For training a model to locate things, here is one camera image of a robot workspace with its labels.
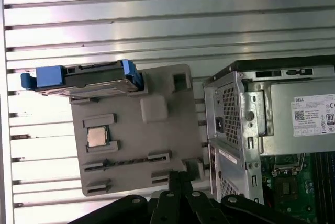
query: sticker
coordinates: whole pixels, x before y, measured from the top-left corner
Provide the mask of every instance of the sticker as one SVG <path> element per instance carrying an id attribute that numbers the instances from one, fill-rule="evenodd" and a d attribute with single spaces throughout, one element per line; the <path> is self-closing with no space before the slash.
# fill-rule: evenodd
<path id="1" fill-rule="evenodd" d="M 226 157 L 228 160 L 230 160 L 232 163 L 237 165 L 237 159 L 235 159 L 233 156 L 229 155 L 227 152 L 223 152 L 223 150 L 219 149 L 219 153 Z"/>
<path id="2" fill-rule="evenodd" d="M 291 109 L 295 137 L 335 133 L 335 94 L 295 97 Z"/>

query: ventilation grille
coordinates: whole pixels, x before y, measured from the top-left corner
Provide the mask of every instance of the ventilation grille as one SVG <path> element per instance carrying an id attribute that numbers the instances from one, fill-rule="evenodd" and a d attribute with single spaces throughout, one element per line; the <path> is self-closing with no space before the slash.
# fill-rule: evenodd
<path id="1" fill-rule="evenodd" d="M 237 104 L 234 84 L 227 85 L 223 90 L 224 125 L 228 144 L 233 147 L 238 147 L 237 131 L 241 129 Z"/>
<path id="2" fill-rule="evenodd" d="M 221 198 L 227 195 L 231 195 L 231 194 L 238 195 L 238 192 L 235 190 L 234 187 L 230 185 L 230 183 L 227 180 L 222 178 L 221 179 Z"/>

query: qr code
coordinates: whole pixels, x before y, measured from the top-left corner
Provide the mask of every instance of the qr code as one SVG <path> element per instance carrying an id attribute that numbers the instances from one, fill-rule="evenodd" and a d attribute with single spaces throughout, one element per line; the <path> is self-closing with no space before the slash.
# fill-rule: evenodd
<path id="1" fill-rule="evenodd" d="M 303 110 L 296 110 L 294 116 L 296 121 L 305 120 L 305 113 Z"/>

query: corrugated metal surface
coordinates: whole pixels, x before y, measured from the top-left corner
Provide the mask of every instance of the corrugated metal surface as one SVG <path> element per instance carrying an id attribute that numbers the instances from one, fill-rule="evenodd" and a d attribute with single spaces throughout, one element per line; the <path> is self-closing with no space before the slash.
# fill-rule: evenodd
<path id="1" fill-rule="evenodd" d="M 83 196 L 67 99 L 22 91 L 20 72 L 123 58 L 140 69 L 186 63 L 202 98 L 203 77 L 235 59 L 334 53 L 335 0 L 1 1 L 8 223 L 64 223 L 120 197 Z M 203 106 L 198 111 L 204 120 Z M 9 134 L 31 138 L 9 141 Z"/>

